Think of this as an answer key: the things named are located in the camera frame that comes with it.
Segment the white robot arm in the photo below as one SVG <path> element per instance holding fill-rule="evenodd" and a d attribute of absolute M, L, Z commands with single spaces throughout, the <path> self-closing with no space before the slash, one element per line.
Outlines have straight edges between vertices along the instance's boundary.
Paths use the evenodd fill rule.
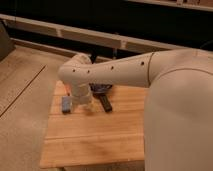
<path fill-rule="evenodd" d="M 58 71 L 74 102 L 91 83 L 147 87 L 145 171 L 213 171 L 213 52 L 176 49 L 93 64 L 77 54 Z"/>

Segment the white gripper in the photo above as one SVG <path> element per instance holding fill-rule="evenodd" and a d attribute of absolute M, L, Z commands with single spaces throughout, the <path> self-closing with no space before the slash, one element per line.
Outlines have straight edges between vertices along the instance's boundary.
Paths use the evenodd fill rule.
<path fill-rule="evenodd" d="M 92 92 L 88 84 L 71 86 L 71 110 L 79 105 L 87 105 L 92 101 Z"/>

